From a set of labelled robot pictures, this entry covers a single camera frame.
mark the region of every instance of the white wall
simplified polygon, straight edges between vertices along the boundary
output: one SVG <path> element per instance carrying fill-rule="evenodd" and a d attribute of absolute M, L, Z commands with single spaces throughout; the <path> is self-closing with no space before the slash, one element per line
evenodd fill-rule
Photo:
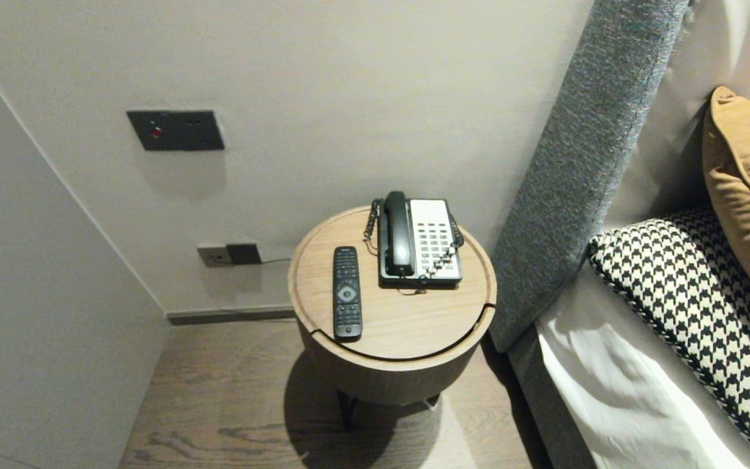
<path fill-rule="evenodd" d="M 167 330 L 0 97 L 0 467 L 117 467 Z"/>
<path fill-rule="evenodd" d="M 195 246 L 289 257 L 404 190 L 490 248 L 591 3 L 0 1 L 0 91 L 168 312 L 288 303 L 286 264 Z M 227 149 L 144 152 L 128 109 L 214 109 Z"/>

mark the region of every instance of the white bed sheet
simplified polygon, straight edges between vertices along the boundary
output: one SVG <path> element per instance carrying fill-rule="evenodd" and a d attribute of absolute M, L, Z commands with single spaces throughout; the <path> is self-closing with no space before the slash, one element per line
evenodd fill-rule
<path fill-rule="evenodd" d="M 588 265 L 536 327 L 599 467 L 750 468 L 750 445 L 714 397 Z"/>

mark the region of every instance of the wall switch plate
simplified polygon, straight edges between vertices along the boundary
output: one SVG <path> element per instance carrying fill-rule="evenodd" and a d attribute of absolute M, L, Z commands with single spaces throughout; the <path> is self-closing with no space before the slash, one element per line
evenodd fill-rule
<path fill-rule="evenodd" d="M 230 259 L 230 253 L 224 244 L 207 244 L 206 246 L 197 246 L 199 256 L 202 258 L 205 267 L 230 267 L 233 265 Z"/>
<path fill-rule="evenodd" d="M 227 253 L 235 265 L 262 264 L 256 243 L 227 244 Z"/>
<path fill-rule="evenodd" d="M 224 149 L 212 111 L 127 111 L 147 151 Z"/>

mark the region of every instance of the wooden tabletop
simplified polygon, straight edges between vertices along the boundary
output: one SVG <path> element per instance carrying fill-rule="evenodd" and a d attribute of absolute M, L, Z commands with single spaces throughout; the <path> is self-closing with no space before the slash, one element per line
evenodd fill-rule
<path fill-rule="evenodd" d="M 337 344 L 360 356 L 378 360 L 417 360 L 459 344 L 473 332 L 484 306 L 496 302 L 497 282 L 485 251 L 464 228 L 459 249 L 462 282 L 456 290 L 382 289 L 378 286 L 377 251 L 363 241 L 369 207 L 353 208 L 316 226 L 301 241 L 288 273 L 288 290 L 298 320 L 309 333 L 331 326 L 331 265 L 337 246 L 354 246 L 360 267 L 363 335 Z M 377 231 L 372 245 L 378 245 Z M 490 322 L 485 309 L 483 324 Z"/>

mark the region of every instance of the gray upholstered headboard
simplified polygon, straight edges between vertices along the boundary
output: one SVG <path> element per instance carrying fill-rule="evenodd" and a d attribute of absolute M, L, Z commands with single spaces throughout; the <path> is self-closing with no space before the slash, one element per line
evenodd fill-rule
<path fill-rule="evenodd" d="M 556 297 L 606 216 L 688 0 L 595 0 L 492 261 L 506 351 Z"/>

